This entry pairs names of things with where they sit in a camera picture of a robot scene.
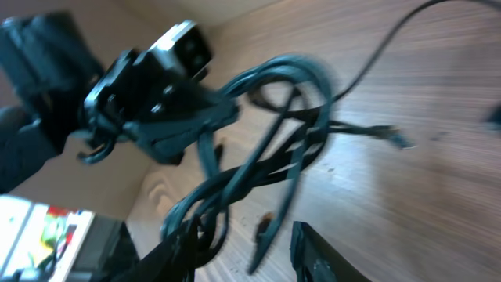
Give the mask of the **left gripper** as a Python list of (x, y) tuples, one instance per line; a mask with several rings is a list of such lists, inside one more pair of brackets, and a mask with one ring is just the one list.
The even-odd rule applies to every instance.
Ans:
[(83, 101), (93, 165), (117, 143), (133, 142), (163, 165), (178, 164), (203, 134), (231, 125), (236, 101), (200, 84), (212, 52), (192, 20), (177, 23), (147, 50), (123, 52)]

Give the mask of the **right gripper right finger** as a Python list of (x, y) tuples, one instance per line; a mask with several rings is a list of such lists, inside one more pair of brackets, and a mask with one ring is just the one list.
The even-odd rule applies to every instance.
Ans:
[(370, 282), (306, 222), (294, 221), (290, 260), (297, 282)]

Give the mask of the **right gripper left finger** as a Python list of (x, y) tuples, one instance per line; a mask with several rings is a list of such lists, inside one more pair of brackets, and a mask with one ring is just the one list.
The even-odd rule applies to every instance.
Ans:
[(193, 282), (199, 225), (199, 218), (185, 221), (113, 282)]

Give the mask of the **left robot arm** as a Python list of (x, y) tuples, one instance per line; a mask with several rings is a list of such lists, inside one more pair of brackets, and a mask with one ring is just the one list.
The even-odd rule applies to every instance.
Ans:
[(20, 105), (1, 110), (1, 192), (9, 193), (79, 136), (93, 165), (132, 142), (163, 165), (236, 121), (236, 101), (200, 84), (211, 50), (190, 20), (146, 50), (122, 52), (104, 68), (67, 12), (9, 18), (1, 25), (1, 66)]

